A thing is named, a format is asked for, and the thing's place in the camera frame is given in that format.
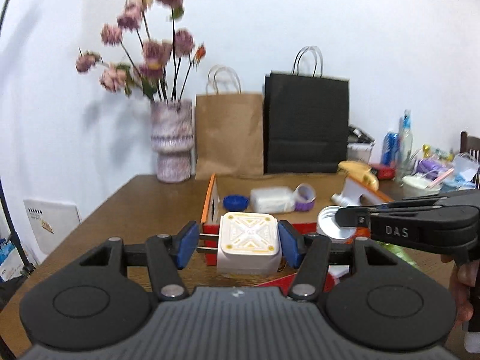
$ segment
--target human hand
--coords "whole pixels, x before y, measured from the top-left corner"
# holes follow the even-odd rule
[[[449,263],[453,258],[442,256],[443,263]],[[475,286],[480,260],[470,262],[458,268],[453,266],[448,289],[457,304],[457,318],[455,324],[469,321],[473,316],[473,306],[470,303],[470,288]]]

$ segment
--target blue can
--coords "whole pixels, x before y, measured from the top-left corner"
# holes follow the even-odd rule
[[[388,132],[383,140],[382,158],[380,163],[387,167],[394,167],[399,149],[398,133]]]

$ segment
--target blue gripper pad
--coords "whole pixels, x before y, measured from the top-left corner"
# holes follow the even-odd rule
[[[299,268],[307,252],[303,235],[286,220],[278,223],[278,234],[286,263],[294,269]]]
[[[174,246],[177,248],[177,258],[175,261],[177,269],[183,269],[187,266],[191,255],[197,249],[199,237],[200,228],[195,221],[190,221],[178,232],[174,241]]]

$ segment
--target clear bottle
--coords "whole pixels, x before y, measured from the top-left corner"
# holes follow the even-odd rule
[[[397,170],[395,179],[401,182],[402,178],[409,175],[413,171],[413,164],[410,157],[412,155],[413,134],[411,131],[411,115],[410,110],[405,110],[403,116],[402,130],[400,131],[399,150],[397,156]]]

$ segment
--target white bowl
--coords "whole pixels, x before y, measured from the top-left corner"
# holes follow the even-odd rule
[[[403,195],[406,198],[426,195],[436,195],[440,192],[441,186],[436,185],[433,188],[427,188],[431,180],[420,176],[405,176],[403,182]]]

